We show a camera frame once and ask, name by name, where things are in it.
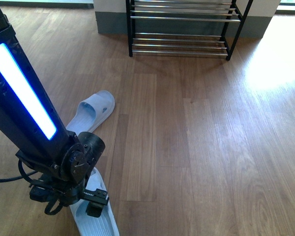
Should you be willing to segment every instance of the white wall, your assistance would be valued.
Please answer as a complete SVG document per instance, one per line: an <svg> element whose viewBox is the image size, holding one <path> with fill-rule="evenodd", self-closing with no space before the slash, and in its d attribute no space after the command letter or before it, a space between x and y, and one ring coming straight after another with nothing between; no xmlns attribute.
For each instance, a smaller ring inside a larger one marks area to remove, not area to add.
<svg viewBox="0 0 295 236"><path fill-rule="evenodd" d="M93 0L95 11L101 12L126 12L125 0ZM241 10L242 14L248 0L237 0L237 5ZM249 16L268 16L272 17L279 5L280 0L254 0L251 9L249 11Z"/></svg>
<svg viewBox="0 0 295 236"><path fill-rule="evenodd" d="M274 16L281 0L254 0L249 11L249 16ZM244 14L248 0L237 0L237 6Z"/></svg>

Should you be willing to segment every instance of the gray baseboard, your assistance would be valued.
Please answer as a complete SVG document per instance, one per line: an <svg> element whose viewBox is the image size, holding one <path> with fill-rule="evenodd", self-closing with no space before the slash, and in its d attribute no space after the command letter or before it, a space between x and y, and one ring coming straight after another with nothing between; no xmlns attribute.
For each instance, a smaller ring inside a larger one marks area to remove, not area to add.
<svg viewBox="0 0 295 236"><path fill-rule="evenodd" d="M9 1L0 0L0 6L18 6L18 7L42 7L42 8L72 8L72 9L93 9L93 3L76 3L76 2L42 2L42 1Z"/></svg>
<svg viewBox="0 0 295 236"><path fill-rule="evenodd" d="M127 33L126 13L95 12L99 33ZM241 32L241 37L262 38L272 17L248 16ZM220 35L224 23L137 20L137 32L149 33L183 33ZM227 36L234 37L238 23L229 24Z"/></svg>

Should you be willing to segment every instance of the metal shoe rack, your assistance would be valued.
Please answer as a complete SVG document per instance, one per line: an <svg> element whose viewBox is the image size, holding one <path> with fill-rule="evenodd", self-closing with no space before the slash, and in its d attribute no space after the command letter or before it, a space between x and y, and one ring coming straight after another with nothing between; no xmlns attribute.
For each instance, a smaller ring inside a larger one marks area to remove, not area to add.
<svg viewBox="0 0 295 236"><path fill-rule="evenodd" d="M214 56L230 60L253 0L244 14L231 2L183 0L126 0L129 56L138 54ZM220 23L220 35L136 32L138 21L186 21ZM225 38L230 23L237 23L234 40L229 47Z"/></svg>

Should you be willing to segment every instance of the black pole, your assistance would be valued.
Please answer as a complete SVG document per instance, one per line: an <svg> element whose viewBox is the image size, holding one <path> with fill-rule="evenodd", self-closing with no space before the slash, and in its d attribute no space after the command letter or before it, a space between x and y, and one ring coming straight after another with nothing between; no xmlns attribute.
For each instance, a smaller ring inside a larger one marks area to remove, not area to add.
<svg viewBox="0 0 295 236"><path fill-rule="evenodd" d="M69 142L69 133L15 37L15 31L0 10L1 44L6 46L14 58L57 131L50 140L46 137L1 72L0 130L25 154L22 161L32 169L43 170L46 166L51 166L54 163L61 165L61 153Z"/></svg>
<svg viewBox="0 0 295 236"><path fill-rule="evenodd" d="M132 24L131 24L131 12L130 12L130 0L126 0L126 11L127 11L127 30L128 30L128 47L129 47L129 56L132 57Z"/></svg>
<svg viewBox="0 0 295 236"><path fill-rule="evenodd" d="M249 12L249 10L250 10L250 8L251 8L252 2L253 2L253 0L249 0L248 4L247 4L247 6L246 6L245 12L244 12L244 14L243 14L243 16L242 16L241 22L240 22L240 24L239 24L239 27L238 27L237 33L236 33L236 35L235 35L235 38L234 38L233 44L232 44L232 46L231 46L230 52L228 53L228 56L226 57L226 60L230 60L231 57L232 57L232 54L233 54L233 52L234 52L234 49L235 49L236 43L237 43L237 41L238 41L238 39L239 39L239 35L240 35L240 33L241 33L241 30L242 30L242 27L243 27L244 24L245 24L245 21L246 21L247 16L248 16L248 12Z"/></svg>

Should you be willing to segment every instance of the black bracket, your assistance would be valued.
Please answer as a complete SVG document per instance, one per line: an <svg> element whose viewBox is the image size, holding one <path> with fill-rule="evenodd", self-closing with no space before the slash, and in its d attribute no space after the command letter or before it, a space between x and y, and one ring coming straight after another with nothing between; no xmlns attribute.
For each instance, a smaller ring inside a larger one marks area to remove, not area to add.
<svg viewBox="0 0 295 236"><path fill-rule="evenodd" d="M82 199L89 201L86 213L92 217L99 217L104 206L107 206L109 201L107 191L101 189L95 191L85 190Z"/></svg>

